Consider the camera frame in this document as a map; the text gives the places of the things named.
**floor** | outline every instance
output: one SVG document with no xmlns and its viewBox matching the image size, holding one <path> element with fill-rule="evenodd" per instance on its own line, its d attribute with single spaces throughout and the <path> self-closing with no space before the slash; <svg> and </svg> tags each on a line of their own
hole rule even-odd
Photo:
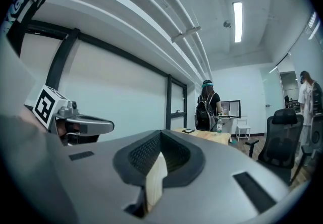
<svg viewBox="0 0 323 224">
<path fill-rule="evenodd" d="M 254 146 L 253 155 L 252 155 L 252 158 L 254 160 L 257 160 L 262 148 L 264 147 L 265 137 L 255 136 L 255 137 L 250 137 L 250 140 L 259 140 L 259 142 L 256 143 Z M 250 146 L 245 144 L 246 141 L 247 139 L 245 138 L 240 139 L 239 142 L 237 141 L 236 144 L 230 144 L 230 146 L 235 147 L 238 150 L 242 151 L 243 153 L 249 155 Z M 296 150 L 296 155 L 298 155 L 298 151 L 299 151 L 299 146 Z M 297 175 L 295 181 L 290 186 L 291 190 L 293 190 L 295 187 L 299 186 L 300 184 L 310 179 L 311 175 L 314 173 L 316 162 L 317 162 L 317 158 L 315 157 L 313 160 L 310 161 L 308 166 L 304 166 L 301 168 L 301 171 Z M 292 176 L 294 176 L 296 169 L 297 169 L 297 165 L 295 165 L 292 169 Z"/>
</svg>

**desk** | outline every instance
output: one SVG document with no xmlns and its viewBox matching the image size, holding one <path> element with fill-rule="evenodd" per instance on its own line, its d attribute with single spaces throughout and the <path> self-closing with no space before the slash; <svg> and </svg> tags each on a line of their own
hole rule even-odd
<svg viewBox="0 0 323 224">
<path fill-rule="evenodd" d="M 186 128 L 177 128 L 174 131 L 183 133 L 182 132 L 183 130 L 186 130 Z M 232 141 L 230 133 L 216 133 L 216 132 L 207 132 L 207 131 L 197 131 L 197 130 L 195 130 L 192 133 L 188 133 L 188 135 L 193 135 L 193 136 L 198 137 L 198 138 L 202 138 L 202 139 L 205 139 L 205 140 L 222 143 L 222 144 L 225 144 L 225 145 L 229 144 L 228 143 L 229 140 Z"/>
</svg>

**office chair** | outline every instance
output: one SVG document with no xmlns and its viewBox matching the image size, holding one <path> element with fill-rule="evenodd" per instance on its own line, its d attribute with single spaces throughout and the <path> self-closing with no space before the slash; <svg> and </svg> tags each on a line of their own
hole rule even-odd
<svg viewBox="0 0 323 224">
<path fill-rule="evenodd" d="M 306 147 L 293 179 L 291 172 L 295 163 L 295 153 L 303 128 L 304 117 L 297 115 L 291 108 L 277 110 L 273 117 L 267 119 L 267 138 L 258 156 L 258 163 L 273 171 L 286 184 L 291 185 L 304 164 L 305 157 L 310 155 Z M 259 142 L 247 141 L 250 146 L 249 157 L 252 157 L 254 145 Z"/>
</svg>

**ceiling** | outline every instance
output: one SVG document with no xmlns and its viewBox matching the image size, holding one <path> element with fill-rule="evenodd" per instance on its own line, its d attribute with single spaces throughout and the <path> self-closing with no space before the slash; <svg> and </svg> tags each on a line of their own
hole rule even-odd
<svg viewBox="0 0 323 224">
<path fill-rule="evenodd" d="M 118 17 L 138 29 L 163 50 L 177 49 L 173 48 L 173 46 L 170 47 L 169 37 L 165 36 L 163 30 L 160 28 L 158 29 L 157 27 L 151 28 L 149 26 L 149 24 L 152 24 L 153 22 L 149 19 L 152 15 L 148 17 L 145 15 L 136 17 L 134 13 L 129 11 L 130 8 L 133 12 L 137 12 L 135 9 L 131 8 L 135 6 L 125 5 L 122 7 L 117 3 L 112 3 L 113 6 L 109 5 L 112 0 L 82 1 L 93 4 L 111 14 L 118 15 Z M 186 31 L 182 22 L 165 0 L 154 1 L 171 17 L 182 32 Z M 286 54 L 290 46 L 292 46 L 293 40 L 296 41 L 296 38 L 301 32 L 299 29 L 304 27 L 310 16 L 311 7 L 307 0 L 180 0 L 180 2 L 183 4 L 195 26 L 201 27 L 198 34 L 205 48 L 212 70 L 251 64 L 276 63 L 276 60 L 280 57 L 280 52 Z M 240 43 L 234 42 L 235 29 L 232 6 L 232 3 L 234 2 L 242 2 L 243 5 L 243 33 L 242 41 Z M 291 16 L 293 15 L 293 13 L 291 13 L 291 8 L 295 3 L 299 3 L 299 6 L 296 9 L 297 13 L 294 17 Z M 66 15 L 69 15 L 66 19 L 62 16 L 64 15 L 65 10 L 68 12 Z M 46 2 L 43 5 L 43 8 L 37 12 L 35 18 L 48 21 L 46 20 L 50 19 L 50 14 L 48 12 L 53 12 L 50 14 L 56 15 L 55 17 L 52 17 L 53 21 L 61 21 L 61 24 L 65 26 L 68 25 L 67 27 L 77 26 L 81 28 L 82 32 L 88 32 L 88 34 L 101 38 L 104 41 L 109 41 L 120 48 L 132 52 L 131 44 L 129 42 L 122 42 L 117 37 L 117 31 L 111 35 L 111 38 L 107 37 L 105 34 L 106 31 L 104 31 L 104 25 L 108 25 L 108 21 L 102 20 L 101 23 L 98 22 L 98 25 L 101 26 L 98 28 L 93 24 L 90 24 L 93 25 L 93 27 L 88 26 L 88 24 L 81 26 L 81 18 L 76 18 L 82 17 L 80 14 L 73 14 L 71 9 L 66 6 L 56 8 L 53 1 L 51 1 L 51 3 Z M 231 28 L 225 28 L 223 26 L 223 23 L 226 20 L 231 22 Z M 285 39 L 287 38 L 288 42 L 281 38 L 282 35 L 285 35 Z M 206 72 L 206 67 L 202 63 L 202 58 L 195 47 L 193 39 L 190 36 L 186 39 Z M 145 55 L 143 56 L 140 54 L 140 49 L 137 49 L 134 53 L 141 58 L 145 57 Z M 179 64 L 182 62 L 178 57 L 175 57 L 174 60 Z"/>
</svg>

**ceiling light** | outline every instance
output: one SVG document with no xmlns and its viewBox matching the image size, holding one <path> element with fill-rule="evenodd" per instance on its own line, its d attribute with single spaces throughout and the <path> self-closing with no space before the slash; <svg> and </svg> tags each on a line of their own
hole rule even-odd
<svg viewBox="0 0 323 224">
<path fill-rule="evenodd" d="M 317 32 L 318 27 L 320 26 L 320 24 L 321 24 L 321 21 L 319 20 L 319 21 L 318 21 L 318 24 L 317 24 L 317 25 L 316 25 L 316 27 L 314 28 L 313 33 L 310 35 L 310 37 L 308 38 L 308 40 L 311 40 L 311 39 L 314 37 L 314 35 L 315 35 L 315 33 Z"/>
<path fill-rule="evenodd" d="M 235 42 L 241 42 L 242 37 L 242 3 L 233 3 L 234 20 L 235 20 Z"/>
<path fill-rule="evenodd" d="M 308 22 L 308 25 L 310 28 L 313 26 L 315 19 L 316 19 L 316 12 L 313 13 L 311 19 Z"/>
<path fill-rule="evenodd" d="M 277 66 L 273 68 L 269 73 L 272 73 L 275 69 L 277 69 Z"/>
</svg>

